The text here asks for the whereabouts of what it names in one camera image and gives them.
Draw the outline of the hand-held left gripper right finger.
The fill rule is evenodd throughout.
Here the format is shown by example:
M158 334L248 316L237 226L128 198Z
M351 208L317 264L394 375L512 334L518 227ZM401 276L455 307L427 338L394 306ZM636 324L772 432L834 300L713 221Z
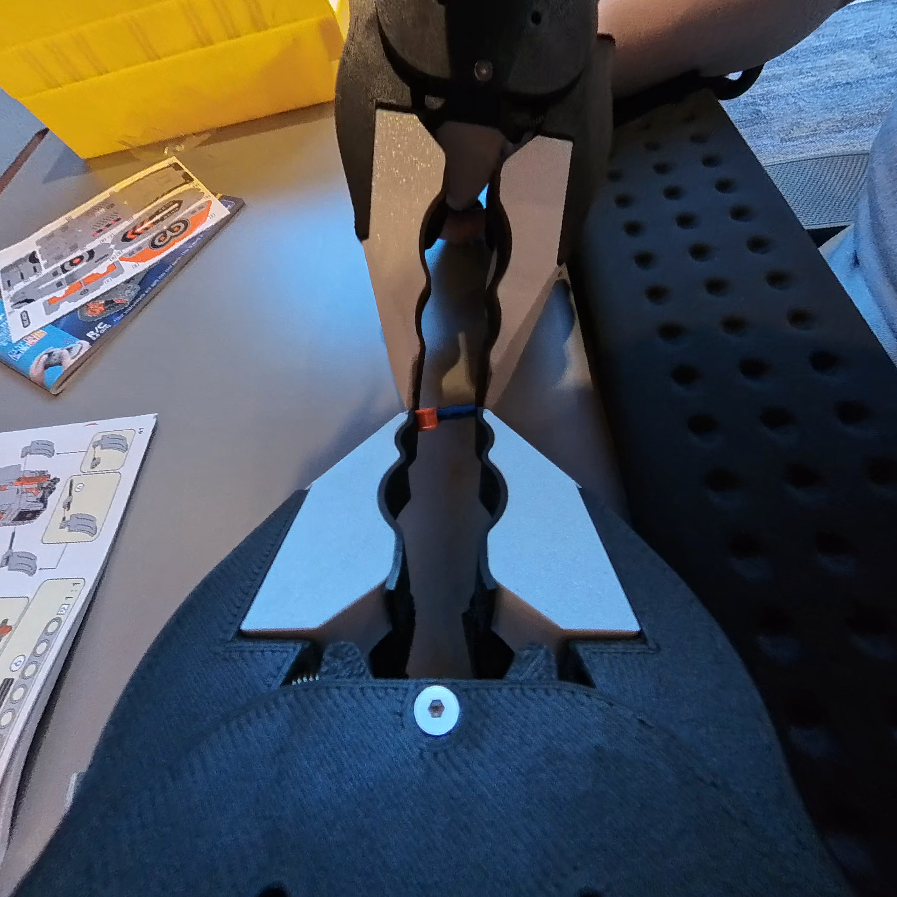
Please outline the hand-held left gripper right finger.
M636 638L641 627L577 483L486 409L484 473L498 484L486 538L490 628L512 650Z

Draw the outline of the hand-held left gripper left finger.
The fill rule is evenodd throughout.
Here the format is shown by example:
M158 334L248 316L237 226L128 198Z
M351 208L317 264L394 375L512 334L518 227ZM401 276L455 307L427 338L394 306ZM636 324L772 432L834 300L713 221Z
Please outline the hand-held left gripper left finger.
M415 610L397 518L414 459L415 421L399 413L310 485L243 634L351 641L372 665L407 664Z

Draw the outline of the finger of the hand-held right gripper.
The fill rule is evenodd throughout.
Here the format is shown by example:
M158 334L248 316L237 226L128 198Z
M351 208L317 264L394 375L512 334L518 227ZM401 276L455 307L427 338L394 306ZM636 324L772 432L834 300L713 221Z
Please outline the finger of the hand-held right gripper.
M391 370L407 410L418 407L420 314L431 291L424 235L444 193L445 154L412 113L376 112L371 190L371 285Z
M499 261L490 282L499 324L489 357L488 409L494 409L508 387L559 277L571 152L569 141L535 136L499 170Z

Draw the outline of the person's right forearm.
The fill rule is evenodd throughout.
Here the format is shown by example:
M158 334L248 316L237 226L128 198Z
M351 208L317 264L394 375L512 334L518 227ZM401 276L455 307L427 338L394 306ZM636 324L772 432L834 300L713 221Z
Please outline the person's right forearm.
M612 92L628 97L689 72L727 75L764 64L846 1L600 1L614 38Z

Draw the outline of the grey desk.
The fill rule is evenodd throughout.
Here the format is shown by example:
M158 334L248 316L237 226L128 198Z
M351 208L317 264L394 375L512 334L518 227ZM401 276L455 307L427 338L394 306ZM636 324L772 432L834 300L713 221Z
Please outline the grey desk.
M2 192L9 246L161 151L84 163L47 135ZM157 413L127 517L28 756L2 888L39 855L156 634L210 569L295 489L402 410L335 140L331 106L213 133L180 159L245 208L50 397L2 365L2 431ZM473 400L485 246L428 253L423 388ZM557 285L497 415L619 513L624 500L578 321ZM412 676L472 675L461 613L487 523L470 420L424 435L400 521L423 598Z

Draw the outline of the person's right hand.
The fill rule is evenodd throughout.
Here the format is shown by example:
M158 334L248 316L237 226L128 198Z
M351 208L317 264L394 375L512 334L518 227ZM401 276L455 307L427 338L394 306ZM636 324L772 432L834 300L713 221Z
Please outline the person's right hand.
M463 209L454 209L451 205L446 205L440 237L452 245L482 241L485 226L486 211L478 199Z

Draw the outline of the yellow plastic bin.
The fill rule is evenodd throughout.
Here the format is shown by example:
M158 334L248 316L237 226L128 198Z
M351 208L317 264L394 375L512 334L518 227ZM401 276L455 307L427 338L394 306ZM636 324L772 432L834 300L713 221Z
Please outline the yellow plastic bin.
M3 1L1 84L76 154L329 102L345 1Z

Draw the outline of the blue booklet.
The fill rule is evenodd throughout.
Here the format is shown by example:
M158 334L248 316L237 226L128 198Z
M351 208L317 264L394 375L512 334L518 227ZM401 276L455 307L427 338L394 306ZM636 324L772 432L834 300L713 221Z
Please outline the blue booklet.
M145 270L22 340L14 341L10 337L6 312L2 311L2 364L26 376L52 395L60 393L68 379L96 357L129 320L135 319L142 308L226 225L228 218L238 214L244 206L241 197L218 197L226 209L224 219L191 236Z

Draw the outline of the open white instruction booklet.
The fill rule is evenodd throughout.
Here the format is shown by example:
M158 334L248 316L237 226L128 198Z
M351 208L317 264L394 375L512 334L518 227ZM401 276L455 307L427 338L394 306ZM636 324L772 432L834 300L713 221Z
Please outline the open white instruction booklet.
M156 414L1 434L1 853L34 730L107 563Z

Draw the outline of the sticker sheet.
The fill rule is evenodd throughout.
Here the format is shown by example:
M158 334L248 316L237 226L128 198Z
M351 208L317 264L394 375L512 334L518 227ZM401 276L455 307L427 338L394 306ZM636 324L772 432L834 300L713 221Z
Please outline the sticker sheet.
M177 159L119 182L2 250L10 337L20 340L62 317L227 215Z

